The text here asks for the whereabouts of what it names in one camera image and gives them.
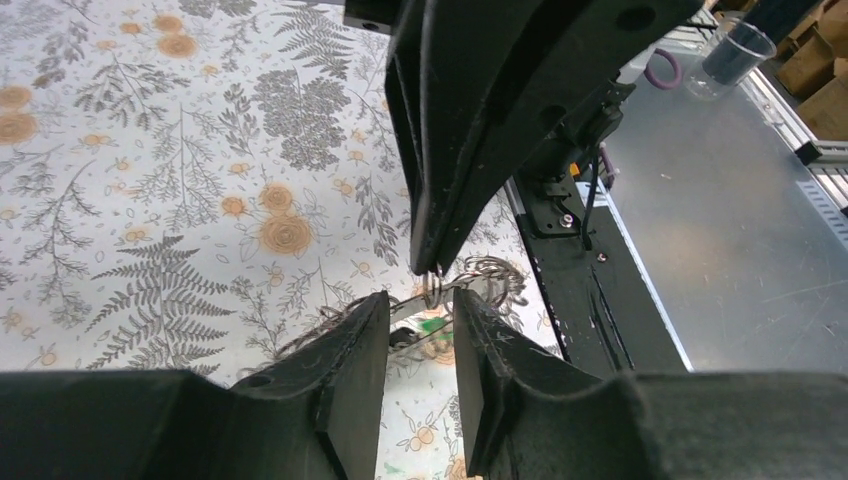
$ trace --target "metal wire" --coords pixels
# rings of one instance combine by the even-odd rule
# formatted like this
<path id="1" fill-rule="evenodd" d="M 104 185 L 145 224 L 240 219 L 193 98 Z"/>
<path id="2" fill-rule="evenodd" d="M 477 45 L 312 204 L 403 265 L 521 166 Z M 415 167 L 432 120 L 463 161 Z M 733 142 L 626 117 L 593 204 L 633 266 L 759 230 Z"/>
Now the metal wire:
<path id="1" fill-rule="evenodd" d="M 456 284 L 466 279 L 475 279 L 481 276 L 485 277 L 487 282 L 485 300 L 486 303 L 488 303 L 495 311 L 500 310 L 501 307 L 505 305 L 527 305 L 527 300 L 521 296 L 521 293 L 526 287 L 524 284 L 524 275 L 506 260 L 493 256 L 474 256 L 465 259 L 463 267 L 465 271 L 460 273 L 451 283 Z M 440 305 L 445 307 L 447 314 L 443 316 L 445 320 L 444 325 L 435 331 L 427 333 L 426 335 L 422 335 L 422 333 L 424 333 L 423 331 L 420 333 L 416 332 L 417 336 L 412 342 L 402 342 L 391 346 L 389 349 L 390 362 L 403 364 L 405 360 L 416 362 L 427 360 L 427 358 L 421 354 L 421 349 L 430 343 L 444 339 L 445 335 L 452 334 L 453 309 L 450 306 L 452 304 L 446 301 L 448 298 L 447 293 L 453 288 L 463 287 L 451 286 L 449 287 L 449 290 L 446 291 L 444 289 L 442 278 L 443 274 L 441 269 L 439 269 L 435 275 L 426 275 L 424 278 L 424 284 L 427 289 L 421 294 L 421 296 L 423 296 L 427 310 L 433 310 Z M 250 374 L 261 371 L 291 355 L 307 343 L 315 340 L 339 325 L 342 320 L 347 318 L 347 316 L 350 315 L 350 313 L 366 298 L 367 297 L 358 298 L 341 310 L 329 306 L 320 307 L 318 309 L 319 318 L 322 318 L 323 321 L 321 321 L 316 327 L 305 331 L 297 338 L 280 347 L 271 361 L 265 362 L 256 368 L 243 369 L 242 372 Z M 391 296 L 389 297 L 389 302 L 392 305 L 392 312 L 394 313 L 396 311 L 394 306 L 397 306 L 400 302 L 397 298 Z M 393 318 L 392 324 L 396 323 L 398 320 L 401 319 Z M 446 341 L 442 344 L 437 343 L 435 348 L 437 349 L 436 353 L 442 353 L 442 349 L 453 348 L 453 342 Z"/>

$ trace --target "orange flower print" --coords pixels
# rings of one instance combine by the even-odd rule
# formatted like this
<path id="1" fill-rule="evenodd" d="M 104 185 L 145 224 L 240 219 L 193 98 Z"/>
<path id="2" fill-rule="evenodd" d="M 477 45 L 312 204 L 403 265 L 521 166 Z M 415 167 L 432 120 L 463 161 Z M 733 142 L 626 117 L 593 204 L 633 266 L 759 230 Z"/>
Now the orange flower print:
<path id="1" fill-rule="evenodd" d="M 159 51 L 171 58 L 188 58 L 197 52 L 197 42 L 188 35 L 168 34 L 156 42 Z"/>
<path id="2" fill-rule="evenodd" d="M 427 445 L 433 443 L 436 440 L 436 431 L 439 429 L 436 427 L 436 416 L 433 412 L 430 412 L 427 415 L 426 420 L 422 422 L 415 422 L 405 411 L 401 410 L 403 416 L 406 417 L 409 422 L 409 430 L 412 432 L 412 436 L 408 439 L 401 440 L 397 443 L 398 447 L 404 447 L 404 451 L 408 452 L 412 450 L 413 452 L 418 452 L 422 448 Z"/>
<path id="3" fill-rule="evenodd" d="M 177 33 L 183 29 L 183 21 L 173 15 L 159 15 L 153 20 L 153 26 L 160 32 Z"/>
<path id="4" fill-rule="evenodd" d="M 227 197 L 221 201 L 221 208 L 224 209 L 224 215 L 232 215 L 239 218 L 247 213 L 247 206 L 244 201 L 238 197 Z"/>
<path id="5" fill-rule="evenodd" d="M 99 50 L 109 51 L 118 46 L 118 42 L 114 40 L 100 40 L 94 44 Z"/>
<path id="6" fill-rule="evenodd" d="M 203 68 L 200 69 L 200 73 L 206 77 L 214 77 L 218 75 L 218 67 L 215 65 L 204 65 Z"/>
<path id="7" fill-rule="evenodd" d="M 137 188 L 127 188 L 126 182 L 122 182 L 122 181 L 120 181 L 120 179 L 118 179 L 118 181 L 116 183 L 109 185 L 108 191 L 110 193 L 115 192 L 115 193 L 120 194 L 120 195 L 126 195 L 130 198 L 135 198 L 135 196 L 138 195 L 139 189 L 137 189 Z"/>
<path id="8" fill-rule="evenodd" d="M 98 135 L 90 133 L 78 140 L 77 145 L 71 148 L 73 151 L 88 150 L 91 153 L 100 151 L 100 147 L 117 147 L 118 144 L 109 135 Z"/>
<path id="9" fill-rule="evenodd" d="M 365 144 L 365 138 L 367 138 L 367 137 L 365 137 L 365 134 L 362 133 L 362 130 L 357 128 L 357 129 L 354 129 L 353 133 L 350 134 L 350 138 L 352 138 L 354 142 L 361 143 L 361 144 L 364 145 Z"/>
<path id="10" fill-rule="evenodd" d="M 11 208 L 4 208 L 0 210 L 0 222 L 6 225 L 7 228 L 15 228 L 12 226 L 12 220 L 20 217 L 21 214 L 16 212 Z"/>
<path id="11" fill-rule="evenodd" d="M 283 284 L 283 280 L 286 278 L 283 275 L 283 267 L 277 265 L 276 262 L 272 263 L 270 267 L 262 266 L 265 270 L 265 273 L 268 274 L 268 293 L 271 293 L 272 288 L 279 287 Z"/>
<path id="12" fill-rule="evenodd" d="M 0 145 L 23 143 L 35 136 L 38 123 L 27 113 L 0 115 Z"/>
<path id="13" fill-rule="evenodd" d="M 44 367 L 49 367 L 50 365 L 56 363 L 57 357 L 56 354 L 53 352 L 53 348 L 55 346 L 56 344 L 54 343 L 46 349 L 44 347 L 39 347 L 38 356 L 35 357 L 35 359 L 33 359 L 31 362 L 29 362 L 29 364 L 24 368 L 24 370 L 29 370 L 30 368 L 35 366 L 36 363 L 41 363 L 41 365 Z"/>
<path id="14" fill-rule="evenodd" d="M 445 470 L 445 479 L 446 480 L 466 480 L 467 478 L 473 478 L 474 480 L 483 480 L 481 476 L 468 477 L 465 473 L 465 457 L 454 457 L 451 459 L 451 463 L 448 464 L 447 470 Z"/>
<path id="15" fill-rule="evenodd" d="M 350 261 L 353 264 L 354 270 L 353 273 L 350 274 L 350 278 L 353 278 L 357 275 L 362 275 L 363 277 L 374 278 L 374 274 L 371 273 L 371 265 L 368 262 L 359 262 L 356 263 L 353 260 Z"/>
<path id="16" fill-rule="evenodd" d="M 41 330 L 40 327 L 39 328 L 32 328 L 32 327 L 24 328 L 23 331 L 21 332 L 21 336 L 24 337 L 24 339 L 22 341 L 25 342 L 27 340 L 35 340 L 35 334 L 38 333 L 39 330 Z"/>
<path id="17" fill-rule="evenodd" d="M 0 319 L 3 320 L 3 328 L 6 330 L 6 333 L 12 331 L 13 328 L 18 328 L 21 322 L 24 321 L 23 316 L 12 308 L 6 312 L 6 315 L 0 317 Z"/>
<path id="18" fill-rule="evenodd" d="M 545 327 L 551 326 L 551 318 L 548 316 L 548 312 L 539 314 L 539 322 L 536 324 L 536 330 L 541 330 L 543 325 Z"/>
<path id="19" fill-rule="evenodd" d="M 267 185 L 259 194 L 259 203 L 272 213 L 285 213 L 291 208 L 292 194 L 282 185 Z"/>
<path id="20" fill-rule="evenodd" d="M 26 87 L 12 85 L 0 89 L 0 107 L 10 110 L 23 108 L 32 99 L 32 93 Z"/>
<path id="21" fill-rule="evenodd" d="M 138 245 L 138 242 L 149 242 L 151 240 L 153 238 L 147 235 L 147 231 L 144 228 L 132 227 L 124 233 L 124 236 L 118 241 L 118 245 L 126 245 L 128 243 Z"/>
<path id="22" fill-rule="evenodd" d="M 274 216 L 260 229 L 259 241 L 266 249 L 298 258 L 312 243 L 309 223 L 298 216 Z"/>
<path id="23" fill-rule="evenodd" d="M 238 175 L 241 178 L 245 178 L 248 170 L 250 170 L 250 164 L 234 163 L 230 165 L 229 173 L 230 175 Z"/>
<path id="24" fill-rule="evenodd" d="M 335 179 L 333 180 L 334 190 L 338 191 L 342 194 L 343 197 L 350 197 L 353 195 L 353 185 L 347 183 L 347 180 Z"/>
<path id="25" fill-rule="evenodd" d="M 141 25 L 137 23 L 122 23 L 120 29 L 129 35 L 138 35 L 141 33 Z"/>
<path id="26" fill-rule="evenodd" d="M 130 166 L 130 161 L 127 160 L 127 157 L 116 158 L 115 163 L 106 167 L 106 171 L 108 172 L 109 170 L 112 170 L 114 168 L 119 172 L 126 172 L 130 169 Z"/>
<path id="27" fill-rule="evenodd" d="M 368 162 L 365 161 L 365 154 L 359 150 L 351 150 L 347 152 L 347 158 L 353 160 L 353 162 L 357 165 L 359 165 L 360 162 L 368 165 Z"/>

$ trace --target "clear plastic cup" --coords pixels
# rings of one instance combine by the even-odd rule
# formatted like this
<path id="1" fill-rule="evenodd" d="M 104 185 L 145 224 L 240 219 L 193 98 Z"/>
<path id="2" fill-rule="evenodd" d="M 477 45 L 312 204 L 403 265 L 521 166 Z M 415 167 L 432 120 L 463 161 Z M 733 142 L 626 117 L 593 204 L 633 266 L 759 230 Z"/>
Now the clear plastic cup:
<path id="1" fill-rule="evenodd" d="M 776 52 L 774 42 L 757 27 L 725 18 L 683 75 L 683 84 L 695 97 L 715 100 Z"/>

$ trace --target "tangled wire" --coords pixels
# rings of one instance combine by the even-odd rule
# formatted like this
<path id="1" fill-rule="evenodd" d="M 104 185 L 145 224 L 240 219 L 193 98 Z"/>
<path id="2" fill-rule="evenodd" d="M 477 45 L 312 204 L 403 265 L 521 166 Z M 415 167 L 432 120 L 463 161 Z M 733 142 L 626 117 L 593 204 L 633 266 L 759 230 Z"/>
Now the tangled wire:
<path id="1" fill-rule="evenodd" d="M 463 270 L 463 273 L 446 285 L 441 283 L 438 276 L 425 276 L 425 283 L 433 285 L 428 285 L 424 293 L 406 301 L 400 302 L 397 298 L 389 296 L 391 326 L 394 327 L 399 322 L 405 322 L 407 325 L 392 328 L 389 343 L 390 363 L 403 365 L 406 361 L 424 361 L 426 357 L 421 354 L 421 349 L 428 344 L 433 345 L 436 354 L 453 348 L 453 311 L 452 303 L 447 299 L 454 288 L 471 288 L 477 291 L 495 311 L 512 305 L 527 305 L 527 300 L 521 296 L 526 287 L 524 275 L 506 260 L 492 256 L 468 257 L 463 262 Z M 322 320 L 316 327 L 280 347 L 273 360 L 245 371 L 258 372 L 291 355 L 339 325 L 366 298 L 368 297 L 358 298 L 341 310 L 321 307 L 318 312 Z M 424 310 L 433 310 L 441 305 L 444 306 L 446 314 L 439 317 L 441 321 L 436 328 L 427 328 L 425 322 L 413 318 Z"/>

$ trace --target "cardboard box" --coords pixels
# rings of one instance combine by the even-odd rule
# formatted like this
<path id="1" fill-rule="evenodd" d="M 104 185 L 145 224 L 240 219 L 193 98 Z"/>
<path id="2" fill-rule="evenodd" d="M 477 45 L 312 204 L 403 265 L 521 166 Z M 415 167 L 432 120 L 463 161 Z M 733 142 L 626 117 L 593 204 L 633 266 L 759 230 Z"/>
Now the cardboard box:
<path id="1" fill-rule="evenodd" d="M 808 98 L 833 78 L 833 62 L 839 56 L 833 45 L 813 30 L 810 40 L 777 72 L 780 83 L 799 99 Z"/>
<path id="2" fill-rule="evenodd" d="M 807 18 L 801 20 L 801 23 L 786 36 L 783 41 L 777 45 L 777 56 L 786 56 L 790 51 L 797 52 L 813 37 L 813 27 L 818 24 L 824 15 L 826 3 L 822 3 L 816 7 Z"/>
<path id="3" fill-rule="evenodd" d="M 834 62 L 834 78 L 798 107 L 820 140 L 848 141 L 848 59 Z"/>
<path id="4" fill-rule="evenodd" d="M 747 12 L 756 3 L 757 0 L 723 0 L 721 5 L 726 12 Z"/>

